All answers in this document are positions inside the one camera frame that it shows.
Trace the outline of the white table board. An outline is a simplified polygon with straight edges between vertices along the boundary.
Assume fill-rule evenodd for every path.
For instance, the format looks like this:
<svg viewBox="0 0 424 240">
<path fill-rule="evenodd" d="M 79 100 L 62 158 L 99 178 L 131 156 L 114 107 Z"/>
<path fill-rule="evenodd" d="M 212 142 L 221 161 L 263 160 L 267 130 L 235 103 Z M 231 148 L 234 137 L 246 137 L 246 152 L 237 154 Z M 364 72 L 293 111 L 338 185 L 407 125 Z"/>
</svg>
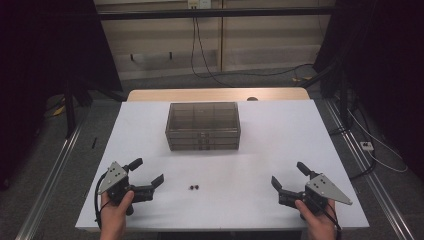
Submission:
<svg viewBox="0 0 424 240">
<path fill-rule="evenodd" d="M 311 100 L 242 101 L 238 105 L 238 150 L 171 151 L 165 128 L 167 102 L 122 105 L 97 169 L 114 161 L 143 164 L 131 172 L 134 185 L 161 174 L 152 201 L 137 203 L 127 220 L 132 231 L 249 231 L 301 229 L 298 212 L 278 203 L 275 176 L 289 191 L 307 181 L 296 167 L 304 163 L 325 174 L 353 202 L 336 207 L 345 229 L 365 228 L 368 221 L 352 184 Z"/>
</svg>

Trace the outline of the wooden table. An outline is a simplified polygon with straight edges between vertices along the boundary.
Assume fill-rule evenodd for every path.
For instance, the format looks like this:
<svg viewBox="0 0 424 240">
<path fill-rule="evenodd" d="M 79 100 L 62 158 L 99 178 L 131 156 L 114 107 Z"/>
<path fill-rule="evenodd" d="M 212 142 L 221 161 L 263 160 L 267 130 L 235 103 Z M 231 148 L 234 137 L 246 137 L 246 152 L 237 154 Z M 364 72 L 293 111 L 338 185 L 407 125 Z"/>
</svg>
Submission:
<svg viewBox="0 0 424 240">
<path fill-rule="evenodd" d="M 142 89 L 129 93 L 127 101 L 247 101 L 256 97 L 266 100 L 309 100 L 307 91 L 300 87 L 273 88 L 200 88 L 200 89 Z"/>
</svg>

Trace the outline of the black stand leg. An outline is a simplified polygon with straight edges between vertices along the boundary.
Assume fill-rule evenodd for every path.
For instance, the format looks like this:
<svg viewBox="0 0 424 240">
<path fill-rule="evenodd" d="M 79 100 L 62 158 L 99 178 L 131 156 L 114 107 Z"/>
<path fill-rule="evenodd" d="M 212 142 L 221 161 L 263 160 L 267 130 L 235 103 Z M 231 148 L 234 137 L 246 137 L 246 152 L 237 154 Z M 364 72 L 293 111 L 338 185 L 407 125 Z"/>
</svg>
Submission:
<svg viewBox="0 0 424 240">
<path fill-rule="evenodd" d="M 65 81 L 64 98 L 65 98 L 65 109 L 66 109 L 66 118 L 67 118 L 66 138 L 69 139 L 75 130 L 76 123 L 75 123 L 75 112 L 74 112 L 73 95 L 72 95 L 72 85 L 70 84 L 68 80 Z"/>
</svg>

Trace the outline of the beige counter unit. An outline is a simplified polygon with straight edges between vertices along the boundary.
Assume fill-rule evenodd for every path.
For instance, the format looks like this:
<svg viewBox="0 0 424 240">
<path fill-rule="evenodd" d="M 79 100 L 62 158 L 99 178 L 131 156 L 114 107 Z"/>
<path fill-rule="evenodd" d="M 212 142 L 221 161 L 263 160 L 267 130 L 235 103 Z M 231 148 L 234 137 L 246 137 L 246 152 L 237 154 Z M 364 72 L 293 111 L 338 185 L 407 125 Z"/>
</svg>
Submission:
<svg viewBox="0 0 424 240">
<path fill-rule="evenodd" d="M 211 0 L 210 9 L 330 7 L 335 0 Z M 94 0 L 98 12 L 187 10 L 187 0 Z M 315 61 L 328 15 L 107 20 L 121 80 L 294 67 Z"/>
</svg>

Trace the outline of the black metal crossbar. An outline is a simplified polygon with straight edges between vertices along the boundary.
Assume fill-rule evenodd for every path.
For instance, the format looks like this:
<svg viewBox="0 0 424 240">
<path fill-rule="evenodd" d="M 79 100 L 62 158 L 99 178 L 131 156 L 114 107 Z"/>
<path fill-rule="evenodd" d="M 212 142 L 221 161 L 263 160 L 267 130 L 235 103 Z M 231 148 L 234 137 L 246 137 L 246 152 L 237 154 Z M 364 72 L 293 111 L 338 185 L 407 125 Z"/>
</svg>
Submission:
<svg viewBox="0 0 424 240">
<path fill-rule="evenodd" d="M 130 12 L 99 12 L 101 20 L 181 19 L 181 18 L 224 18 L 254 16 L 303 16 L 331 15 L 336 7 L 289 7 L 289 8 L 238 8 L 238 9 L 195 9 Z"/>
</svg>

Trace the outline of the person's left hand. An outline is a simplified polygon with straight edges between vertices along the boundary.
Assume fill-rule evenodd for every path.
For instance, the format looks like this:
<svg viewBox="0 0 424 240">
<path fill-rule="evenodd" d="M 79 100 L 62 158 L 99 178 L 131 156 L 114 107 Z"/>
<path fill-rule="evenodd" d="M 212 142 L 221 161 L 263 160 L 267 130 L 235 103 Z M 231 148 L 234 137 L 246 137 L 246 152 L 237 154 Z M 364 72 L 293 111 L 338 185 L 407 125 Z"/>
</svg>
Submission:
<svg viewBox="0 0 424 240">
<path fill-rule="evenodd" d="M 110 203 L 106 192 L 101 195 L 100 240 L 121 240 L 126 229 L 126 210 L 132 204 L 134 192 L 128 191 L 119 205 Z"/>
</svg>

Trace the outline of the smoky clear drawer organizer case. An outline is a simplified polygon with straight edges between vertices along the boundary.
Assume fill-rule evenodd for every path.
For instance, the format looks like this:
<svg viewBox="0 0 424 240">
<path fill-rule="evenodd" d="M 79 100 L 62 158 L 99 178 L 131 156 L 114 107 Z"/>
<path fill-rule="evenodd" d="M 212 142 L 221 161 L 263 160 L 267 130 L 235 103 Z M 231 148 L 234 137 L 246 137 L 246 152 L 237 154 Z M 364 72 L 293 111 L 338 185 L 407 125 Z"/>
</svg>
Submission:
<svg viewBox="0 0 424 240">
<path fill-rule="evenodd" d="M 171 103 L 165 134 L 168 131 L 241 132 L 236 102 Z"/>
</svg>

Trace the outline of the person's right hand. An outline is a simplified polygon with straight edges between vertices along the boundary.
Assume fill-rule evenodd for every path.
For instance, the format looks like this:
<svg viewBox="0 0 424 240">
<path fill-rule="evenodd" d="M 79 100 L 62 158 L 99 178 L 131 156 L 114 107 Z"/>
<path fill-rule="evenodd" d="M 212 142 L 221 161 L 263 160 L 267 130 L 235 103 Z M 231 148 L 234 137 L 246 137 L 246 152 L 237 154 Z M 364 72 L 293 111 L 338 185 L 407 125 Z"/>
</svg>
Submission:
<svg viewBox="0 0 424 240">
<path fill-rule="evenodd" d="M 301 200 L 295 206 L 307 222 L 309 240 L 336 240 L 335 224 L 326 215 L 314 215 Z"/>
</svg>

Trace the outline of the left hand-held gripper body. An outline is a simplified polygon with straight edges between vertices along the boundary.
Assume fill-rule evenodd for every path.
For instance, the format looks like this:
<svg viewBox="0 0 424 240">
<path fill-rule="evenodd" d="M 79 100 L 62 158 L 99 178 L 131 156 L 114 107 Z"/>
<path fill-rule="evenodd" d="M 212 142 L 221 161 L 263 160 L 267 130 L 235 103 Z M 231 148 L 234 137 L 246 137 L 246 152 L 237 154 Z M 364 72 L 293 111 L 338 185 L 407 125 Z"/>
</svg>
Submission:
<svg viewBox="0 0 424 240">
<path fill-rule="evenodd" d="M 101 176 L 97 194 L 101 195 L 104 192 L 108 194 L 109 199 L 119 205 L 130 190 L 129 172 L 126 172 L 118 162 L 111 163 L 107 171 Z"/>
</svg>

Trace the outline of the metal floor rail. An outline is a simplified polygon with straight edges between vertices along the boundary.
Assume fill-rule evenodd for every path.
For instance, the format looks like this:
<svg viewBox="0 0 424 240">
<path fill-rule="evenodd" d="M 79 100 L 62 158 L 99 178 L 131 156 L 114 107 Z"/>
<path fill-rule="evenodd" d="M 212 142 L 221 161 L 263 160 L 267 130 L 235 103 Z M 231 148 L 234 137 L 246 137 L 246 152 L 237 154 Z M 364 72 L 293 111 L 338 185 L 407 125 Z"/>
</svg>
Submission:
<svg viewBox="0 0 424 240">
<path fill-rule="evenodd" d="M 376 172 L 367 171 L 372 166 L 372 159 L 360 147 L 354 133 L 342 123 L 336 104 L 331 100 L 325 100 L 324 103 L 335 126 L 340 130 L 336 137 L 342 139 L 344 147 L 349 150 L 348 154 L 341 156 L 342 163 L 347 170 L 353 166 L 359 169 L 358 173 L 349 174 L 349 178 L 369 223 L 369 227 L 365 229 L 366 236 L 374 240 L 378 236 L 381 240 L 416 240 Z"/>
<path fill-rule="evenodd" d="M 84 119 L 79 120 L 73 130 L 67 134 L 67 137 L 63 141 L 62 148 L 55 159 L 54 165 L 51 168 L 43 187 L 37 195 L 35 203 L 27 214 L 27 217 L 25 218 L 15 240 L 32 240 L 34 238 L 46 209 L 52 199 L 59 179 L 69 160 L 70 154 L 78 140 L 84 122 Z"/>
</svg>

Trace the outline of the white wall socket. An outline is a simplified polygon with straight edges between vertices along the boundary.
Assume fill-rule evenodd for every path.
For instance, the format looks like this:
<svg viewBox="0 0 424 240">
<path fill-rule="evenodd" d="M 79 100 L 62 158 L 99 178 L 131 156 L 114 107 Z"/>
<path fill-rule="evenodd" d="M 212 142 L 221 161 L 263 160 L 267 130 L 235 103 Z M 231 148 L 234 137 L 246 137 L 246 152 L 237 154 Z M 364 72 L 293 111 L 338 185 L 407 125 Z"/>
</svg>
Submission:
<svg viewBox="0 0 424 240">
<path fill-rule="evenodd" d="M 187 0 L 189 9 L 210 9 L 212 7 L 211 0 Z"/>
</svg>

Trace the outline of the black curtain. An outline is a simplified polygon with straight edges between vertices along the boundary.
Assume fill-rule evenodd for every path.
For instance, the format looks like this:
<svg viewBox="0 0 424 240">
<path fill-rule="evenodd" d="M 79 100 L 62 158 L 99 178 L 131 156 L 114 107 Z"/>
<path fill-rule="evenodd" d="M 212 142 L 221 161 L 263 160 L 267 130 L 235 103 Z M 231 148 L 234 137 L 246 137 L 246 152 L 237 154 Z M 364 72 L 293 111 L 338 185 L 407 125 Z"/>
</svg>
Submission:
<svg viewBox="0 0 424 240">
<path fill-rule="evenodd" d="M 94 0 L 0 0 L 0 191 L 10 186 L 49 97 L 91 103 L 122 85 Z"/>
<path fill-rule="evenodd" d="M 317 72 L 338 62 L 363 106 L 424 182 L 424 0 L 335 0 Z"/>
</svg>

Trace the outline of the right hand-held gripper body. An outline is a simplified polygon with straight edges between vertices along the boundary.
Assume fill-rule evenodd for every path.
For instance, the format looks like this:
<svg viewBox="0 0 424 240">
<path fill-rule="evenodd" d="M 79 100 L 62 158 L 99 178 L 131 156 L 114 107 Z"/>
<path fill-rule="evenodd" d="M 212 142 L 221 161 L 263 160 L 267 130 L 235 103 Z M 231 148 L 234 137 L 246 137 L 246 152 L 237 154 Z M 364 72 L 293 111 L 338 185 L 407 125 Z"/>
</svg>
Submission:
<svg viewBox="0 0 424 240">
<path fill-rule="evenodd" d="M 323 214 L 329 199 L 346 205 L 353 204 L 351 199 L 324 174 L 310 173 L 308 177 L 301 200 L 312 214 Z"/>
</svg>

